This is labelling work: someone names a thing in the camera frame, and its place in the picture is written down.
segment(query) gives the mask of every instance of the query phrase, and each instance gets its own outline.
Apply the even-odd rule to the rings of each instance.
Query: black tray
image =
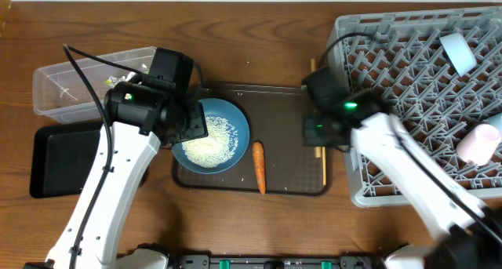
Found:
[[[252,143],[265,150],[267,194],[320,195],[331,184],[322,182],[322,158],[314,147],[303,145],[303,116],[312,112],[311,101],[298,88],[258,85],[220,85],[203,89],[200,98],[227,100],[245,114],[250,142],[242,159],[222,173],[204,175],[173,164],[173,178],[181,187],[259,192],[254,172]]]
[[[80,194],[93,166],[102,125],[87,122],[37,131],[31,163],[33,198]]]

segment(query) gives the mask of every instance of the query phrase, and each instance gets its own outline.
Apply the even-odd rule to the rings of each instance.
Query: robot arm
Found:
[[[432,238],[442,240],[449,236],[453,225],[465,229],[474,221],[400,147],[391,125],[422,165],[427,166],[428,170],[473,212],[484,217],[482,209],[486,207],[485,203],[469,194],[448,176],[408,134],[398,117],[377,113],[363,120],[360,128],[352,130],[353,147],[375,163],[408,198]]]
[[[73,50],[108,65],[130,69]],[[138,249],[119,260],[116,256],[136,189],[159,147],[208,135],[202,105],[186,101],[192,67],[193,61],[182,53],[157,48],[149,75],[139,72],[134,81],[119,82],[107,92],[104,110],[113,123],[113,147],[108,146],[105,122],[77,206],[42,268],[167,268],[168,255],[155,249]],[[113,152],[111,164],[102,180],[109,149]],[[88,217],[87,223],[82,222],[84,217]],[[28,263],[25,268],[40,267]]]
[[[115,150],[112,167],[85,227],[75,265],[77,268],[116,267],[118,241],[129,208],[146,168],[160,147],[160,140],[155,134],[145,136],[139,131],[139,127],[121,122],[115,122],[112,126]],[[107,138],[103,127],[96,158],[77,206],[46,258],[46,261],[53,261],[54,268],[69,268],[70,249],[100,180],[106,157]]]
[[[333,82],[330,77],[308,78],[318,113],[305,118],[305,144],[351,145],[368,157],[408,198],[439,243],[434,249],[407,247],[393,253],[386,259],[389,269],[500,267],[500,210],[491,211],[457,184],[370,92],[350,97],[339,89],[327,93],[322,88]]]

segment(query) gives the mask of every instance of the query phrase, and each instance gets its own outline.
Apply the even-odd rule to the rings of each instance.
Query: clear plastic container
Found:
[[[147,47],[99,57],[147,73],[155,50],[155,47]],[[111,85],[107,84],[108,78],[110,76],[120,78],[129,73],[88,58],[77,60],[77,64],[89,79],[102,103],[105,94],[111,88]],[[62,124],[100,117],[89,91],[70,62],[42,67],[35,71],[33,109],[36,114],[49,116]]]

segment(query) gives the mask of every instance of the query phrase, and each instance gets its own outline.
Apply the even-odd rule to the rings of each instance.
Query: blue bowl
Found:
[[[225,118],[228,120],[229,124],[235,127],[237,130],[237,135],[235,137],[238,139],[238,144],[235,149],[234,156],[216,167],[204,168],[188,160],[181,144],[174,146],[173,155],[184,168],[189,169],[190,171],[201,174],[219,173],[232,167],[235,163],[241,160],[242,156],[245,154],[249,144],[249,125],[242,111],[234,104],[231,104],[226,100],[210,98],[199,100],[198,102],[200,102],[204,107],[204,114],[206,116]]]

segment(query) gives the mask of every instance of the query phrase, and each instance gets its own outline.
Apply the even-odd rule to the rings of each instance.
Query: brown tray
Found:
[[[303,116],[312,112],[311,101],[305,92],[298,88],[219,85],[202,90],[200,99],[209,97],[230,101],[242,110],[250,129],[248,149],[230,169],[211,175],[194,173],[175,160],[173,178],[177,184],[191,188],[259,192],[251,151],[252,143],[259,140],[265,149],[267,194],[315,196],[328,190],[331,179],[328,176],[326,185],[323,185],[322,158],[315,157],[314,147],[303,145]]]

